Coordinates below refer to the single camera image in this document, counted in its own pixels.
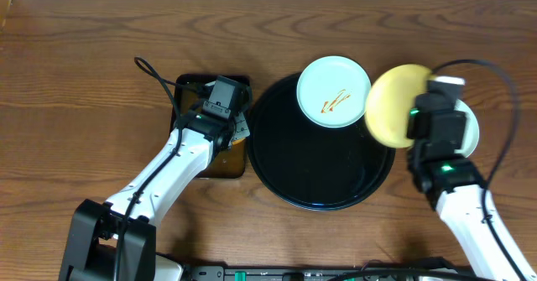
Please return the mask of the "light blue plate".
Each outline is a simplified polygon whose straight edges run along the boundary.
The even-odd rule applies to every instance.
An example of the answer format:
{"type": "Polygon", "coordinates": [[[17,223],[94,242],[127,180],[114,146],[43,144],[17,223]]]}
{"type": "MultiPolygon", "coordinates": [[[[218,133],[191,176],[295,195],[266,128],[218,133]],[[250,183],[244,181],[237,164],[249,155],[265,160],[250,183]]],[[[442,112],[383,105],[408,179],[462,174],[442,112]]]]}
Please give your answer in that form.
{"type": "Polygon", "coordinates": [[[364,115],[370,90],[368,74],[357,62],[332,55],[307,65],[300,74],[296,98],[301,111],[312,122],[339,128],[364,115]]]}
{"type": "Polygon", "coordinates": [[[474,112],[464,101],[458,100],[455,109],[464,112],[467,117],[461,147],[456,150],[456,153],[461,154],[464,157],[469,157],[474,152],[479,142],[479,124],[474,112]]]}

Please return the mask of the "yellow plate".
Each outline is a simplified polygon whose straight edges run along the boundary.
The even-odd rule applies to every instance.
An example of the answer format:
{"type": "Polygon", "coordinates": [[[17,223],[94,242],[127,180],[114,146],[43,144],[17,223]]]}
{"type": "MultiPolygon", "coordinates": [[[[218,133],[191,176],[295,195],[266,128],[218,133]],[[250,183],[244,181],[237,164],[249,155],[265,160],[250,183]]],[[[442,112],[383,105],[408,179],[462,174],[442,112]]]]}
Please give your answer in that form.
{"type": "Polygon", "coordinates": [[[373,83],[366,100],[365,123],[371,135],[390,148],[408,148],[410,110],[414,99],[425,93],[431,69],[416,64],[399,65],[373,83]]]}

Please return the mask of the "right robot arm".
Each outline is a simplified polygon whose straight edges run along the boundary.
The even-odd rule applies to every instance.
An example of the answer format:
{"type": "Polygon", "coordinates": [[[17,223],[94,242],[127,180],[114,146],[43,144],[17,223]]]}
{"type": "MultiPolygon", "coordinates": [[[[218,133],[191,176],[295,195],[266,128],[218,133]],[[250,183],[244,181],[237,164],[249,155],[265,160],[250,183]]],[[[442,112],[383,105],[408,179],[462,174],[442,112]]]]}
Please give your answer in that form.
{"type": "Polygon", "coordinates": [[[416,140],[408,150],[414,185],[461,245],[473,272],[493,280],[535,280],[536,272],[519,249],[494,205],[492,193],[471,160],[452,148],[440,157],[425,153],[416,140]]]}

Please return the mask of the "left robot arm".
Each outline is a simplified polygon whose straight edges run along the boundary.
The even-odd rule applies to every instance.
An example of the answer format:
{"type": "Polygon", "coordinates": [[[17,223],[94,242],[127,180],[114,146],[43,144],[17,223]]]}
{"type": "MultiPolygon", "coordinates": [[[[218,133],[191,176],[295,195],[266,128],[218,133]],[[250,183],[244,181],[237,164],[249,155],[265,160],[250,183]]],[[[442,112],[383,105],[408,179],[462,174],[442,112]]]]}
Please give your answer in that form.
{"type": "Polygon", "coordinates": [[[156,252],[156,231],[185,187],[222,151],[247,137],[242,111],[189,111],[140,174],[105,202],[75,210],[61,280],[179,280],[184,269],[156,252]]]}

